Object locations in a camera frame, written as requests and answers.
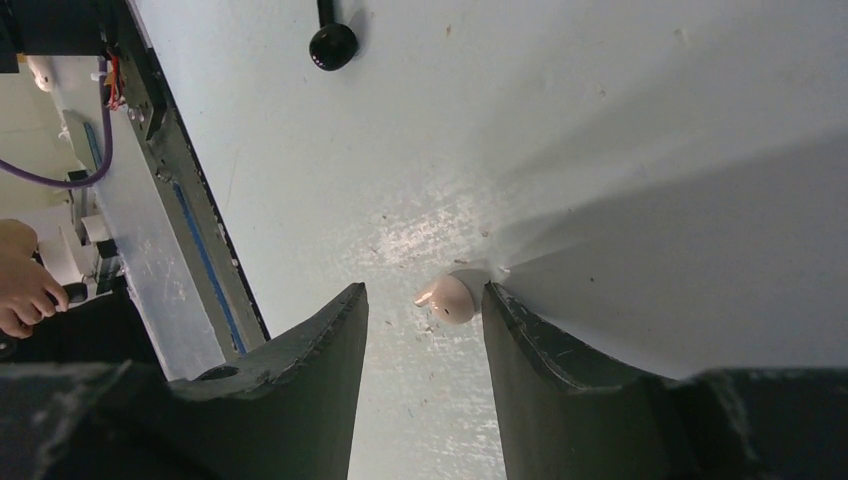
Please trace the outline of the operator bare hand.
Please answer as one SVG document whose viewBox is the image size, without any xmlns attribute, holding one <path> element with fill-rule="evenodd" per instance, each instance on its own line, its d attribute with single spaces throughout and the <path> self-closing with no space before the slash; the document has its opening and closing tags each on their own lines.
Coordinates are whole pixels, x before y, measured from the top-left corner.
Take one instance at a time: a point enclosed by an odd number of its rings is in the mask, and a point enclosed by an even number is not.
<svg viewBox="0 0 848 480">
<path fill-rule="evenodd" d="M 33 256 L 38 236 L 15 219 L 1 221 L 1 330 L 26 339 L 33 326 L 69 307 L 69 297 Z"/>
</svg>

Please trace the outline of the white earbud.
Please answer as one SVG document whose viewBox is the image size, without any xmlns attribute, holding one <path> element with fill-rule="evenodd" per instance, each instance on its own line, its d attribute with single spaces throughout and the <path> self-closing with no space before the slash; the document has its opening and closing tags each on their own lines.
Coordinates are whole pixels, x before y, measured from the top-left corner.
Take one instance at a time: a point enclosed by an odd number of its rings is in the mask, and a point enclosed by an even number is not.
<svg viewBox="0 0 848 480">
<path fill-rule="evenodd" d="M 422 288 L 413 300 L 416 307 L 428 307 L 435 317 L 450 325 L 471 321 L 475 315 L 473 297 L 457 277 L 444 274 Z"/>
</svg>

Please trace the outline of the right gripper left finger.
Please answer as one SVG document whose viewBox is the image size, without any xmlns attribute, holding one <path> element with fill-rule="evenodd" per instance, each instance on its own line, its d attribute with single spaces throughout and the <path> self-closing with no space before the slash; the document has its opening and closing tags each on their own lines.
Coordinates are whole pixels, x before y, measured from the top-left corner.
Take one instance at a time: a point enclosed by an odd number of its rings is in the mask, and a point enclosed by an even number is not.
<svg viewBox="0 0 848 480">
<path fill-rule="evenodd" d="M 368 331 L 353 283 L 193 380 L 124 362 L 1 369 L 5 479 L 344 479 Z"/>
</svg>

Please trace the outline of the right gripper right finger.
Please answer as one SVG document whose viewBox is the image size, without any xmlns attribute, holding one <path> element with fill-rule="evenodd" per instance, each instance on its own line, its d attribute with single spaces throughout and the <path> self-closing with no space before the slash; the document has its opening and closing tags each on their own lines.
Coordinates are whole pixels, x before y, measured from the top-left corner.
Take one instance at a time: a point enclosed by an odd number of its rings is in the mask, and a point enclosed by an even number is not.
<svg viewBox="0 0 848 480">
<path fill-rule="evenodd" d="M 622 363 L 489 283 L 482 325 L 511 479 L 843 479 L 843 368 Z"/>
</svg>

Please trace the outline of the black earbud lower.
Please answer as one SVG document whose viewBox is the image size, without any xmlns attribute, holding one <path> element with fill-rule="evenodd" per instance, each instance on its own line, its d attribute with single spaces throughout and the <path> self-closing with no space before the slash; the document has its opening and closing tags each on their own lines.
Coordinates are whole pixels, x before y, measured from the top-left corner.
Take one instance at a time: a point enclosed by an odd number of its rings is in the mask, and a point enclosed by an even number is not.
<svg viewBox="0 0 848 480">
<path fill-rule="evenodd" d="M 353 30 L 336 21 L 333 0 L 317 0 L 319 29 L 309 42 L 313 63 L 326 72 L 346 66 L 359 52 L 359 41 Z"/>
</svg>

